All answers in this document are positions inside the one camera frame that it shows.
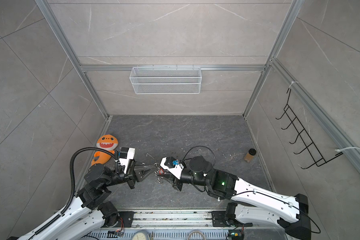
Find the metal basket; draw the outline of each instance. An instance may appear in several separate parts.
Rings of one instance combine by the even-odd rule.
[[[136,94],[200,93],[198,67],[135,67],[130,80]]]

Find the plush toy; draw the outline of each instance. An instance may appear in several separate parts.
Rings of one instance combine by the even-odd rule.
[[[107,134],[99,138],[99,140],[96,143],[96,146],[104,150],[108,150],[111,153],[115,153],[114,149],[117,147],[118,144],[119,142],[114,136]],[[104,164],[108,162],[108,160],[110,159],[110,155],[104,152],[95,152],[93,156],[99,158],[97,160],[93,159],[91,165],[96,163]]]

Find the wire rack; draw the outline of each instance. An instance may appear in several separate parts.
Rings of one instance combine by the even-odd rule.
[[[134,67],[130,80],[136,94],[200,93],[199,67]]]
[[[307,166],[307,167],[301,167],[302,169],[308,169],[310,167],[312,167],[313,165],[316,164],[316,166],[320,167],[322,166],[323,164],[326,164],[330,161],[332,161],[333,159],[335,159],[336,157],[338,156],[341,156],[343,153],[342,152],[339,152],[338,154],[336,154],[333,158],[331,158],[330,160],[326,160],[323,155],[321,154],[321,152],[319,151],[319,149],[317,148],[316,144],[313,142],[311,136],[309,135],[309,133],[307,132],[307,130],[305,129],[305,127],[301,124],[299,118],[296,116],[296,114],[294,113],[294,111],[292,110],[292,108],[289,106],[288,102],[289,102],[289,97],[291,96],[291,89],[289,88],[287,90],[287,94],[288,94],[288,100],[287,100],[287,104],[285,105],[285,107],[283,108],[283,111],[284,113],[281,115],[280,118],[276,118],[277,120],[280,120],[284,115],[288,117],[290,123],[289,125],[286,127],[286,128],[281,128],[283,130],[286,130],[288,129],[288,127],[290,126],[293,126],[294,129],[296,130],[296,132],[298,133],[298,135],[296,136],[296,139],[294,142],[289,142],[290,144],[295,144],[296,141],[298,140],[298,138],[300,137],[305,148],[303,148],[303,150],[301,150],[300,152],[294,152],[294,154],[300,154],[302,153],[304,150],[307,150],[309,152],[309,155],[312,157],[312,160],[313,160],[313,163],[310,165],[310,166]],[[296,127],[295,125],[295,122],[298,122],[301,127],[302,127],[302,130],[299,131],[298,128]],[[302,137],[302,134],[306,134],[309,138],[308,141],[304,141],[303,137]],[[317,159],[317,157],[314,157],[312,152],[313,151],[316,151],[319,155],[319,159]]]

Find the wall tile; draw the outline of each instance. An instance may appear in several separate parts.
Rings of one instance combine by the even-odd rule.
[[[360,53],[297,19],[278,59],[360,147]]]
[[[109,114],[242,114],[252,91],[200,94],[135,94],[98,91]]]
[[[51,96],[75,124],[79,123],[92,102],[90,93],[74,69],[51,91]]]
[[[74,129],[47,96],[0,145],[0,239],[10,233]]]
[[[265,64],[268,56],[244,57],[79,57],[81,64]]]
[[[77,127],[31,197],[10,236],[22,236],[28,233],[66,204],[71,189],[69,187],[71,185],[69,176],[71,156],[75,151],[91,145],[91,142]],[[76,179],[87,156],[88,152],[79,154],[75,159]]]
[[[0,40],[0,143],[47,94],[8,45]]]
[[[258,100],[254,102],[247,121],[252,130],[254,140],[260,148],[276,192],[290,196],[298,193],[307,195],[309,216],[322,231],[321,234],[312,234],[312,240],[329,240],[326,230],[317,215],[315,206],[310,200],[310,195],[304,189],[282,142]],[[313,223],[311,227],[313,231],[317,231]]]
[[[137,4],[158,4],[158,3],[291,3],[291,0],[49,0],[49,3],[137,3]]]
[[[71,62],[45,19],[4,40],[48,92],[72,69]]]
[[[98,91],[133,91],[129,71],[87,72]],[[202,91],[253,90],[259,71],[203,71]]]
[[[360,51],[360,0],[307,0],[298,16]]]
[[[289,143],[296,138],[297,132],[292,126],[287,130],[281,129],[290,123],[286,116],[280,120],[276,119],[282,115],[282,109],[288,98],[285,94],[287,89],[288,85],[276,72],[271,71],[259,93],[258,100],[288,154],[295,170],[291,172],[299,176],[331,239],[360,239],[360,174],[345,156],[340,156],[320,167],[301,169],[312,164],[312,158],[307,150],[298,155],[293,154],[304,149],[304,145],[301,139],[298,139],[295,144]],[[289,98],[289,104],[324,158],[329,160],[334,157],[336,144],[293,92]]]
[[[2,37],[43,18],[34,0],[0,0],[0,36]]]
[[[267,56],[289,4],[51,7],[78,56],[209,57]]]
[[[77,125],[88,140],[95,144],[99,137],[99,131],[104,123],[104,118],[94,101],[91,102],[84,116]]]

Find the robotic arm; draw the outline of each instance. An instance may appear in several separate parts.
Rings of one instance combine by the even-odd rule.
[[[158,177],[170,182],[178,191],[182,190],[184,183],[198,185],[218,201],[231,199],[266,210],[257,214],[249,211],[244,213],[243,205],[229,203],[226,214],[222,217],[226,226],[267,223],[284,228],[292,237],[311,239],[311,219],[307,215],[308,199],[305,195],[285,196],[254,186],[235,175],[213,169],[212,164],[202,156],[192,158],[188,167],[173,157],[165,157],[161,160],[160,167]]]

